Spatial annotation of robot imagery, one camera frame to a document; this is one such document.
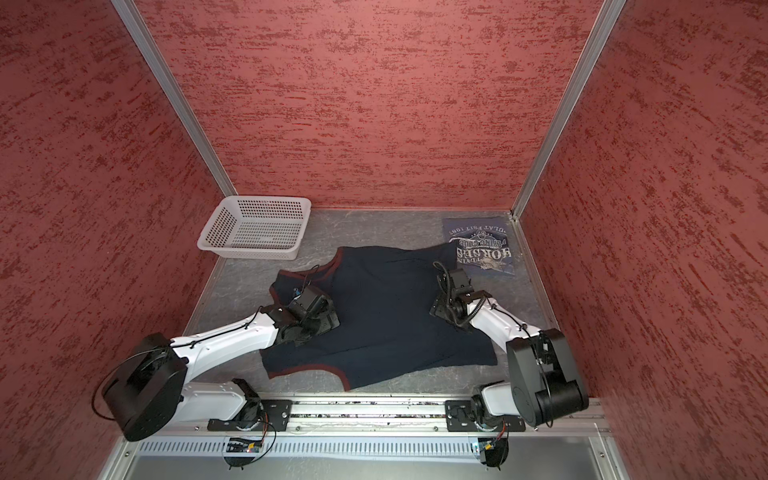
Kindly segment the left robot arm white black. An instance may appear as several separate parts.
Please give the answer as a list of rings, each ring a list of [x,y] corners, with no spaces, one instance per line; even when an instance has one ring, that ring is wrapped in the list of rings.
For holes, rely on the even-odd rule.
[[[169,424],[192,421],[265,433],[270,428],[267,410],[247,381],[207,384],[199,377],[252,352],[302,346],[338,325],[332,299],[309,286],[286,306],[260,307],[223,327],[172,339],[148,335],[103,382],[106,417],[130,442],[147,439]]]

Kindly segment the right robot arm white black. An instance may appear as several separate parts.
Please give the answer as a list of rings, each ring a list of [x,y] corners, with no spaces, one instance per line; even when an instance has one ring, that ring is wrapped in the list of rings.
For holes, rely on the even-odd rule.
[[[485,334],[507,357],[508,379],[482,387],[471,405],[474,421],[516,416],[530,427],[586,410],[589,393],[565,335],[540,329],[500,306],[488,292],[476,290],[465,271],[438,261],[438,295],[430,314],[462,331]]]

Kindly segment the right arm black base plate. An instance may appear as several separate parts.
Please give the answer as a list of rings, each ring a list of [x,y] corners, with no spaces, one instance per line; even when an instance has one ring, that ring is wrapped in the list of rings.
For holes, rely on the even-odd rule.
[[[479,396],[444,403],[449,432],[498,432],[502,421],[491,415]]]

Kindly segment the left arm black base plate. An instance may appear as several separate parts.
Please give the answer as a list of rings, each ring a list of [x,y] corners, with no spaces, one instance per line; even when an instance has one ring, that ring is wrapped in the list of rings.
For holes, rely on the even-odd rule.
[[[264,433],[267,430],[283,432],[287,429],[293,407],[291,400],[247,400],[245,405],[229,420],[210,419],[207,430],[211,432]]]

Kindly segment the grey-blue tank top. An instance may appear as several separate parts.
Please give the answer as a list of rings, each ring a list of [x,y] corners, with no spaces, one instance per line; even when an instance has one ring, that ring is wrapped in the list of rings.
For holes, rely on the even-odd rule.
[[[516,253],[504,217],[445,218],[442,231],[448,243],[455,243],[461,268],[477,274],[515,274]]]

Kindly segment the dark navy maroon-trimmed tank top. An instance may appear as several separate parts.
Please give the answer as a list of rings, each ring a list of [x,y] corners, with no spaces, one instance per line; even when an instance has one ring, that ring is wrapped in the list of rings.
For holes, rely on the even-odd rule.
[[[287,342],[262,351],[268,376],[320,370],[352,390],[432,368],[496,365],[483,332],[431,315],[440,291],[437,263],[456,267],[455,244],[340,247],[318,268],[279,271],[270,287],[277,304],[287,306],[305,286],[317,288],[333,301],[340,324],[301,346]]]

